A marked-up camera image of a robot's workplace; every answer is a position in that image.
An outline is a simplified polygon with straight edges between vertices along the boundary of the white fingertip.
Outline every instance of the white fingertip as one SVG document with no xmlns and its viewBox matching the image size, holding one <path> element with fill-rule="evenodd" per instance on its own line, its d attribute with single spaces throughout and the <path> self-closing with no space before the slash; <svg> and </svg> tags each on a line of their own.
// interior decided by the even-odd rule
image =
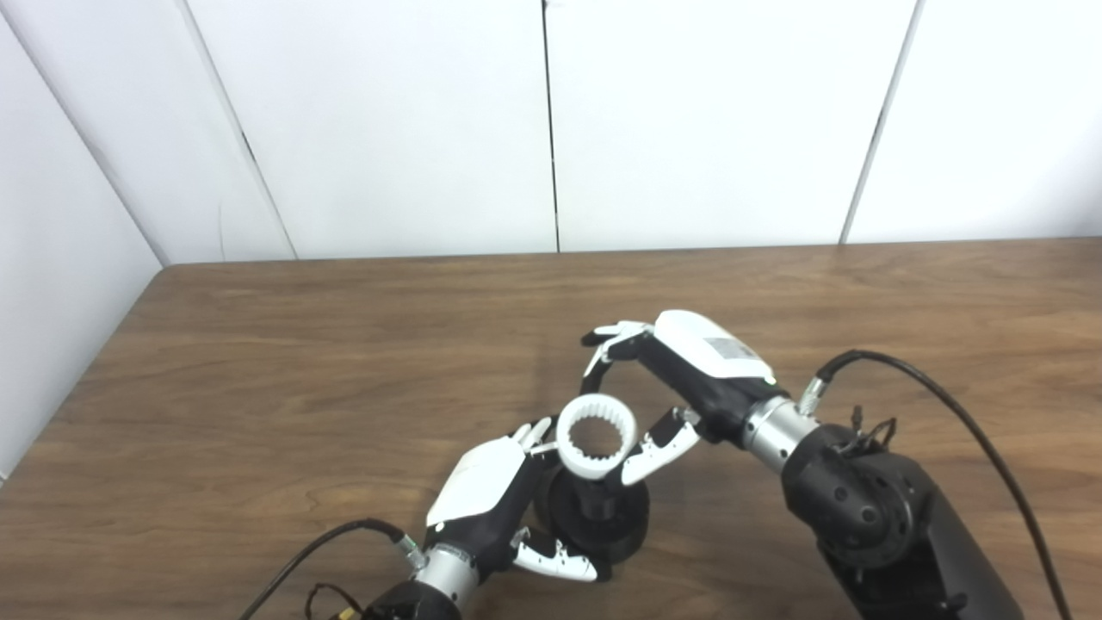
<svg viewBox="0 0 1102 620">
<path fill-rule="evenodd" d="M 520 444 L 528 435 L 528 432 L 531 429 L 532 425 L 525 423 L 525 426 L 521 426 L 520 428 L 517 429 L 517 433 L 512 434 L 512 440 L 516 442 L 517 444 Z"/>
<path fill-rule="evenodd" d="M 597 569 L 590 559 L 581 555 L 568 555 L 562 543 L 555 542 L 555 554 L 542 556 L 525 543 L 517 547 L 516 566 L 539 575 L 570 579 L 572 581 L 596 581 Z"/>
<path fill-rule="evenodd" d="M 528 452 L 537 443 L 543 439 L 547 435 L 548 429 L 551 428 L 551 418 L 541 418 L 540 422 L 536 423 L 532 431 L 528 433 L 528 436 L 520 440 L 520 447 Z"/>
<path fill-rule="evenodd" d="M 700 435 L 692 425 L 685 424 L 681 427 L 669 444 L 659 448 L 649 435 L 639 443 L 640 453 L 624 460 L 624 469 L 620 470 L 620 482 L 625 487 L 630 487 L 647 478 L 660 468 L 677 460 L 681 455 L 700 442 Z"/>
<path fill-rule="evenodd" d="M 606 347 L 604 345 L 597 347 L 597 350 L 593 352 L 593 358 L 590 359 L 590 366 L 585 367 L 585 372 L 582 373 L 582 377 L 590 377 L 590 373 L 593 372 L 593 369 L 597 367 L 597 362 L 604 359 L 605 349 Z"/>
<path fill-rule="evenodd" d="M 543 453 L 553 453 L 559 449 L 558 442 L 548 442 L 547 444 L 540 444 L 528 452 L 529 455 L 542 455 Z"/>
</svg>

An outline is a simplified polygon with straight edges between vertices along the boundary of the silver connector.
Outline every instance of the silver connector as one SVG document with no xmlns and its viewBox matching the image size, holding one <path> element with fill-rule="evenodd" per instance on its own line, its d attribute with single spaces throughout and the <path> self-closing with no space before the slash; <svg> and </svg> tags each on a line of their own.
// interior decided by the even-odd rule
<svg viewBox="0 0 1102 620">
<path fill-rule="evenodd" d="M 429 561 L 425 559 L 424 554 L 421 553 L 421 550 L 418 548 L 413 539 L 409 537 L 409 534 L 402 537 L 401 541 L 395 543 L 395 546 L 398 547 L 398 551 L 403 556 L 406 556 L 406 562 L 410 563 L 410 566 L 413 567 L 414 572 L 421 570 L 424 568 L 424 565 L 429 563 Z"/>
<path fill-rule="evenodd" d="M 818 427 L 819 421 L 800 415 L 796 403 L 777 396 L 750 410 L 743 425 L 743 446 L 780 474 L 800 442 Z"/>
<path fill-rule="evenodd" d="M 680 418 L 681 422 L 689 423 L 689 426 L 695 427 L 698 424 L 700 424 L 701 420 L 700 414 L 690 410 L 689 407 L 685 407 L 683 410 L 679 409 L 674 415 L 677 415 L 677 417 Z"/>
<path fill-rule="evenodd" d="M 803 391 L 803 396 L 800 396 L 800 404 L 797 407 L 801 416 L 810 417 L 814 415 L 815 410 L 819 409 L 819 401 L 822 400 L 828 385 L 830 384 L 819 378 L 811 380 L 808 389 Z"/>
<path fill-rule="evenodd" d="M 509 541 L 509 546 L 512 548 L 519 548 L 520 543 L 523 543 L 532 535 L 532 532 L 528 527 L 521 527 L 517 530 L 517 533 L 512 535 L 512 540 Z"/>
<path fill-rule="evenodd" d="M 478 587 L 474 558 L 463 550 L 444 543 L 433 545 L 426 555 L 428 563 L 413 574 L 413 579 L 443 592 L 462 610 Z"/>
</svg>

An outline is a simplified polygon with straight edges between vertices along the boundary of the cable connector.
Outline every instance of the cable connector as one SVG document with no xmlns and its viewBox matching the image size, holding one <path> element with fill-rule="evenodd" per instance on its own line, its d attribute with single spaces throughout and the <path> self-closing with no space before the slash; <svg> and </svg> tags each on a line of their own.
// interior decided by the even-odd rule
<svg viewBox="0 0 1102 620">
<path fill-rule="evenodd" d="M 683 423 L 688 423 L 689 426 L 696 428 L 700 425 L 701 418 L 700 414 L 690 410 L 689 407 L 678 407 L 673 412 L 673 416 Z"/>
<path fill-rule="evenodd" d="M 799 405 L 796 407 L 801 416 L 810 417 L 815 413 L 815 410 L 819 409 L 819 401 L 822 400 L 828 385 L 830 384 L 819 378 L 811 380 L 807 390 L 803 391 L 803 396 L 800 396 Z"/>
<path fill-rule="evenodd" d="M 520 548 L 520 543 L 527 541 L 528 537 L 531 535 L 532 531 L 529 530 L 527 526 L 523 526 L 520 530 L 517 530 L 517 533 L 512 535 L 512 540 L 509 541 L 509 546 L 512 547 L 514 550 L 518 550 Z"/>
<path fill-rule="evenodd" d="M 414 572 L 421 570 L 429 564 L 429 561 L 425 559 L 424 554 L 418 548 L 413 539 L 409 537 L 409 534 L 402 536 L 402 540 L 395 543 L 395 546 L 406 556 L 406 562 L 410 563 Z"/>
</svg>

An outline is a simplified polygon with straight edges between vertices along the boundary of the robotic hand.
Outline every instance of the robotic hand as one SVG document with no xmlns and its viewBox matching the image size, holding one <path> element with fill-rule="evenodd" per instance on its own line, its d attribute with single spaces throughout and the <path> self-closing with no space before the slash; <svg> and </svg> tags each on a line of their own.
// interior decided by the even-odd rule
<svg viewBox="0 0 1102 620">
<path fill-rule="evenodd" d="M 889 453 L 877 431 L 864 435 L 858 424 L 812 416 L 829 379 L 813 381 L 798 406 L 753 350 L 683 309 L 662 313 L 655 325 L 597 328 L 582 344 L 596 347 L 583 394 L 599 390 L 614 362 L 638 361 L 689 404 L 682 418 L 701 437 L 733 444 L 777 472 L 789 511 L 812 530 L 865 620 L 1023 618 L 918 464 Z"/>
<path fill-rule="evenodd" d="M 551 426 L 551 418 L 526 424 L 460 459 L 425 518 L 426 551 L 403 548 L 412 577 L 376 599 L 364 618 L 458 620 L 475 588 L 510 566 L 577 581 L 611 577 L 606 563 L 520 525 L 553 460 L 555 445 L 544 443 Z"/>
</svg>

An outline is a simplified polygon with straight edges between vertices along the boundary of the label sticker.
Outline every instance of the label sticker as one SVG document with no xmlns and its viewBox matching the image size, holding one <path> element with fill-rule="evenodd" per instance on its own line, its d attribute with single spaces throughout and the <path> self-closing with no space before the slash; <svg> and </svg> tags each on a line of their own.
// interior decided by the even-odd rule
<svg viewBox="0 0 1102 620">
<path fill-rule="evenodd" d="M 724 360 L 761 360 L 753 349 L 734 338 L 705 338 L 704 342 Z"/>
</svg>

